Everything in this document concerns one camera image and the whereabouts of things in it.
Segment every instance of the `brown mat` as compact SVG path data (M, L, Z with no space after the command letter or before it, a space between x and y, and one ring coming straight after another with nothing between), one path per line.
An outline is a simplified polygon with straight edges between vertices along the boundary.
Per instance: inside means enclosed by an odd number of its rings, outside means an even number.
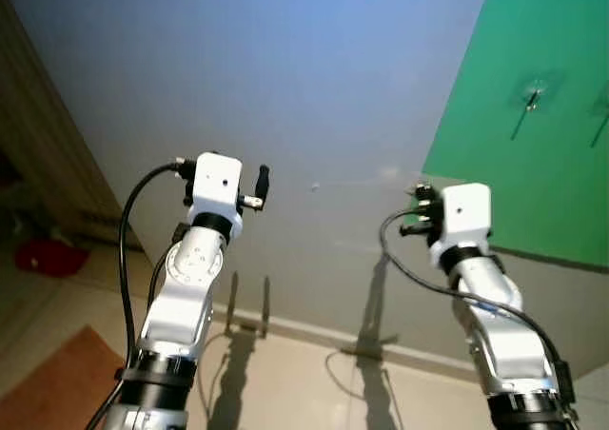
M86 326L0 400L0 429L83 430L122 363Z

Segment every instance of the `tiled floor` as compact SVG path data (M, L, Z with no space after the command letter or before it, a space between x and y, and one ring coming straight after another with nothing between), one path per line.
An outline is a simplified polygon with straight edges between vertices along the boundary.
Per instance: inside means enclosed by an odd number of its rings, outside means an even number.
M96 247L74 277L54 280L18 271L0 250L0 396L44 358L91 325L124 350L115 251ZM136 321L151 267L130 257ZM189 398L191 429L491 429L476 384L402 366L359 360L315 344L212 325ZM578 383L582 429L606 428L609 368Z

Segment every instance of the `green backdrop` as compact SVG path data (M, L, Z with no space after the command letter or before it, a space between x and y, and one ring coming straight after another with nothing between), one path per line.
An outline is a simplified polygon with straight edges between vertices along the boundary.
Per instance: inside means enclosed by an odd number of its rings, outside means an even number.
M423 171L492 187L493 245L608 265L608 26L607 0L485 1Z

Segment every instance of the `robotic arm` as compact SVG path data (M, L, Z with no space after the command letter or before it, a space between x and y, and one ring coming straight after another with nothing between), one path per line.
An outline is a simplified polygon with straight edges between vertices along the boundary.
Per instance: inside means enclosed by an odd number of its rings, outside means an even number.
M448 276L450 289L513 308L456 298L453 312L465 331L469 352L500 430L577 429L575 401L566 362L549 358L540 332L515 314L522 311L518 287L489 254L490 189L480 184L450 186L439 194L418 186L419 223L403 235L426 234L431 264Z
M188 180L190 228L165 260L165 281L147 313L132 366L122 372L120 399L105 430L186 430L187 396L211 322L211 287L228 243L243 229L244 207L261 210L268 167L261 166L256 195L239 193L242 164L204 153L180 162Z

